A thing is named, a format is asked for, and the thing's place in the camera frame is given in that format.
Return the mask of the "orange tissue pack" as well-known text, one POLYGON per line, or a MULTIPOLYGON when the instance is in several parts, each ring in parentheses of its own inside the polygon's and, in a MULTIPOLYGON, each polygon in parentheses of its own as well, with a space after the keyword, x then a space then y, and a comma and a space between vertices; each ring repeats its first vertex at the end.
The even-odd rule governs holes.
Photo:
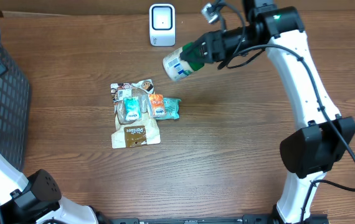
POLYGON ((166 114, 163 95, 149 94, 148 106, 150 116, 153 118, 160 118, 166 114))

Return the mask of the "white barcode scanner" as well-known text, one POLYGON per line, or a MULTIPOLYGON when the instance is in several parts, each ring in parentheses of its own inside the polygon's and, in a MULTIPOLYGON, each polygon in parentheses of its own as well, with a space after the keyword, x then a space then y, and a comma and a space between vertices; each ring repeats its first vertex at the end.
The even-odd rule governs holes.
POLYGON ((149 9, 149 39, 152 46, 170 47, 176 43, 176 12, 172 4, 156 3, 149 9))

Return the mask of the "brown snack pouch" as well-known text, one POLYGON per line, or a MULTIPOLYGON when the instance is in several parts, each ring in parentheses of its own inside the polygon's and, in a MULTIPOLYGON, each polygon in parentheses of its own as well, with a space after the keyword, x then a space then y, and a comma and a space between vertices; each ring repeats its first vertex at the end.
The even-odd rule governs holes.
POLYGON ((151 79, 137 83, 112 83, 110 85, 116 128, 116 131, 111 135, 112 148, 137 147, 161 142, 158 124, 149 113, 148 95, 153 93, 154 85, 151 79), (140 101, 141 118, 136 121, 127 121, 123 100, 135 96, 140 101))

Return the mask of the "small teal tissue pack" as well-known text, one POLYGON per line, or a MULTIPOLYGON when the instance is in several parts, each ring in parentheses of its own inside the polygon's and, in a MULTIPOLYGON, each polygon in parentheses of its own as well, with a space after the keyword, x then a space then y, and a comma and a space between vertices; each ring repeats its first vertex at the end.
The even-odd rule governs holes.
POLYGON ((127 121, 136 121, 141 118, 141 108, 140 108, 140 101, 137 96, 125 98, 125 119, 127 121))

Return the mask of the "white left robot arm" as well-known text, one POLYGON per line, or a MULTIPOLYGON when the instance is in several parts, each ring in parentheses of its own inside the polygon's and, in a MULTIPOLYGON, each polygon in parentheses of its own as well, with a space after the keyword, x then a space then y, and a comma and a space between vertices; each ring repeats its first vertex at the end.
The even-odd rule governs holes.
POLYGON ((22 173, 30 102, 29 81, 0 45, 0 223, 108 223, 62 196, 44 169, 22 173))

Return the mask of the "teal tissue pack wrapper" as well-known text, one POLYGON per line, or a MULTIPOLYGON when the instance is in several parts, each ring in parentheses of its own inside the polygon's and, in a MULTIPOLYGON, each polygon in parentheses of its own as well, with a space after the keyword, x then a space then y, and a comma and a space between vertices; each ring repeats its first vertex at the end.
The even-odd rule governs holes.
POLYGON ((164 98, 165 115, 162 119, 179 119, 179 103, 178 98, 164 98))

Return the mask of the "green lid jar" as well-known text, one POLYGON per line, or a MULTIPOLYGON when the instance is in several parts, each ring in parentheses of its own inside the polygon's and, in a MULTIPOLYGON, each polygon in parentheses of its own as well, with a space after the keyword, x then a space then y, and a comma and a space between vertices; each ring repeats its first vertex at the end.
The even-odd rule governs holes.
POLYGON ((174 82, 188 77, 190 74, 200 70, 204 66, 203 63, 187 62, 180 58, 180 54, 191 45, 192 42, 180 47, 163 58, 164 70, 168 77, 174 82))

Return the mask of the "grey plastic basket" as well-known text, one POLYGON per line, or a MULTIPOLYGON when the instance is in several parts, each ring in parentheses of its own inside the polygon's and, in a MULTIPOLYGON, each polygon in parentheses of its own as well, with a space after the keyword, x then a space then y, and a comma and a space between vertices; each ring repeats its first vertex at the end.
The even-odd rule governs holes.
POLYGON ((17 170, 24 167, 32 88, 28 78, 1 44, 0 61, 8 71, 0 77, 0 154, 17 170))

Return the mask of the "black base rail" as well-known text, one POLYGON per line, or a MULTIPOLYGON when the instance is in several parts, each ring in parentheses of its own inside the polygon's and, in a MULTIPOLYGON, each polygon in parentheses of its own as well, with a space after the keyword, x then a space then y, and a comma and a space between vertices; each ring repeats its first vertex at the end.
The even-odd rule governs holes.
POLYGON ((113 218, 109 224, 279 224, 283 223, 277 217, 268 214, 243 215, 242 217, 213 217, 213 218, 167 218, 147 219, 113 218))

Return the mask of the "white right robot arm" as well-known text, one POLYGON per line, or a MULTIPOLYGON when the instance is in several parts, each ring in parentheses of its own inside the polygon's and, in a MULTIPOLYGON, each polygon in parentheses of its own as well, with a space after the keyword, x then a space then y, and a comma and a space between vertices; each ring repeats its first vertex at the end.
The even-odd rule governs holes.
POLYGON ((202 35, 183 47, 180 59, 193 69, 206 63, 230 68, 238 56, 267 53, 285 88, 296 128, 280 143, 287 177, 267 222, 326 223, 326 217, 310 213, 311 202, 326 174, 349 151, 354 120, 341 116, 324 89, 296 8, 279 8, 273 1, 244 1, 243 7, 241 27, 202 35))

